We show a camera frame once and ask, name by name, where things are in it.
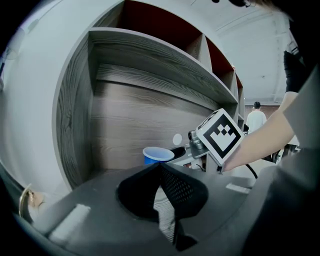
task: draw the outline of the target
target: wood grain panel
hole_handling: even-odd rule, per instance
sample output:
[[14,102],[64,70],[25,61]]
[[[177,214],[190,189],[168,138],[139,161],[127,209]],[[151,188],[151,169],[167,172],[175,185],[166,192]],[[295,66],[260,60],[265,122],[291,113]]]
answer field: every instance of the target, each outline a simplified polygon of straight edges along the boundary
[[116,28],[120,23],[124,3],[121,2],[110,11],[108,11],[101,19],[99,19],[93,26],[94,27],[111,27]]
[[[230,89],[232,94],[238,98],[238,87],[236,72],[230,71],[221,77],[221,81]],[[227,113],[232,117],[235,123],[238,123],[239,104],[223,104],[221,105]]]
[[98,169],[144,164],[145,147],[173,148],[173,136],[189,142],[211,109],[137,86],[98,82],[91,114],[92,154]]
[[204,34],[200,35],[195,41],[193,41],[185,51],[202,63],[210,72],[212,71],[210,52],[206,36]]
[[177,47],[135,31],[94,27],[89,32],[98,61],[150,72],[206,95],[217,103],[237,99],[213,73]]
[[72,188],[85,182],[93,167],[90,113],[97,69],[93,44],[85,36],[66,68],[56,112],[59,154]]
[[166,93],[196,103],[213,111],[219,108],[219,105],[212,99],[188,86],[135,68],[100,64],[96,78],[97,80],[119,82]]
[[245,97],[243,88],[238,87],[239,114],[245,116]]

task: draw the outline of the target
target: white wall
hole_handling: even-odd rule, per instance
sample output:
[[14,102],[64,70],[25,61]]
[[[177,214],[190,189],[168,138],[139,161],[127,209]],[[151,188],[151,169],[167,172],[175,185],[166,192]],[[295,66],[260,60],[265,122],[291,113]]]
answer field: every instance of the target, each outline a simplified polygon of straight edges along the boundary
[[[17,59],[4,71],[0,93],[0,160],[23,186],[68,193],[56,143],[56,108],[64,70],[77,42],[120,0],[63,0],[24,37]],[[210,26],[187,5],[142,0],[187,20],[221,49]]]

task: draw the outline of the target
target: human arm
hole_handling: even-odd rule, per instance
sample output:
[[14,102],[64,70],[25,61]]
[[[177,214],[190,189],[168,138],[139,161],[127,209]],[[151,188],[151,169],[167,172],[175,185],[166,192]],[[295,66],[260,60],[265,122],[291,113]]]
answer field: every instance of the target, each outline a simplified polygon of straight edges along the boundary
[[227,159],[224,171],[252,163],[283,148],[293,138],[284,110],[294,101],[298,94],[293,91],[285,93],[281,106],[258,130],[246,136],[239,147]]

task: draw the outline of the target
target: person in white shirt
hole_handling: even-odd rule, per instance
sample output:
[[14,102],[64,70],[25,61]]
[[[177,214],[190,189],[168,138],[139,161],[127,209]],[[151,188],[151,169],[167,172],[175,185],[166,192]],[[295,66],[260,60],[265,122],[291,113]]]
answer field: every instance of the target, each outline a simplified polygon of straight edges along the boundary
[[256,101],[253,104],[254,110],[248,114],[246,119],[246,125],[249,126],[248,134],[253,133],[254,131],[258,130],[266,121],[266,115],[260,111],[261,104],[260,102]]

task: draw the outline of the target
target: blue cup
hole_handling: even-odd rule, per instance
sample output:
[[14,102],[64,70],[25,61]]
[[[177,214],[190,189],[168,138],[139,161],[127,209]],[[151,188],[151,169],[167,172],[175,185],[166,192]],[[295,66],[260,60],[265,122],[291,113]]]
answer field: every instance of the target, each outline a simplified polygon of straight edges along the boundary
[[145,165],[168,162],[175,157],[171,150],[156,146],[145,147],[142,153]]

